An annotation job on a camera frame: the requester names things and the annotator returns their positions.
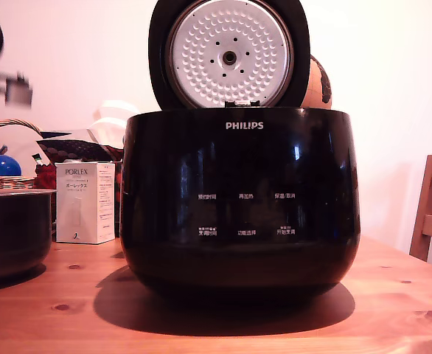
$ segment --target basket handle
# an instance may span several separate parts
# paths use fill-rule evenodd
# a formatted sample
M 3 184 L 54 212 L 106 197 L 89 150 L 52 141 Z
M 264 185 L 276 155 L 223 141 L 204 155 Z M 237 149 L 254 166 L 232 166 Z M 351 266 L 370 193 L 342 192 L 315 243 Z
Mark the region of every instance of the basket handle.
M 36 133 L 41 135 L 41 130 L 36 127 L 34 124 L 26 122 L 25 120 L 21 119 L 6 119 L 6 120 L 0 120 L 0 128 L 5 127 L 7 125 L 22 125 L 24 127 L 33 129 Z

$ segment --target glossy black surface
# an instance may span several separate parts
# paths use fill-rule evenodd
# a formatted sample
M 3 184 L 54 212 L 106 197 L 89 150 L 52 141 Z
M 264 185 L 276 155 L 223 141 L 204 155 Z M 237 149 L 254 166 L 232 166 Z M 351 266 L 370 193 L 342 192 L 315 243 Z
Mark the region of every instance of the glossy black surface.
M 352 132 L 337 111 L 216 108 L 131 118 L 122 191 L 126 260 L 171 298 L 310 298 L 341 281 L 358 247 Z
M 41 264 L 51 239 L 51 194 L 0 190 L 0 278 Z

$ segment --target blue ball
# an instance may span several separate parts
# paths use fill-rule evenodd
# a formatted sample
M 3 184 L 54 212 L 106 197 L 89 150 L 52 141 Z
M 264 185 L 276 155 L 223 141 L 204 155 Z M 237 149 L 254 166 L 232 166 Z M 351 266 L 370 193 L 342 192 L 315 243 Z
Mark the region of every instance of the blue ball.
M 21 176 L 21 167 L 12 157 L 0 155 L 0 176 Z

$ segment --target wooden chair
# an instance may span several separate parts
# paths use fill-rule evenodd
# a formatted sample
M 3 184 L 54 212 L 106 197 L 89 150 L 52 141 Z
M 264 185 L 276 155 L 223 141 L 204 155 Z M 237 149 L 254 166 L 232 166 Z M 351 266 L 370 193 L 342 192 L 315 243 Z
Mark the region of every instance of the wooden chair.
M 432 237 L 432 155 L 425 164 L 424 180 L 422 181 L 416 223 L 409 254 L 420 260 L 428 261 L 429 245 Z

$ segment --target wooden table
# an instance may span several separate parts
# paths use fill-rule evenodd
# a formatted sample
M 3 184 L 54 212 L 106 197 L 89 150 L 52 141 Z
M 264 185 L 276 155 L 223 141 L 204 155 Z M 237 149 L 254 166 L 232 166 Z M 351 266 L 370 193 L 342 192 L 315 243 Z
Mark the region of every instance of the wooden table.
M 44 264 L 0 289 L 1 354 L 432 353 L 432 265 L 365 237 L 342 285 L 298 311 L 169 305 L 129 271 L 119 240 L 53 243 Z

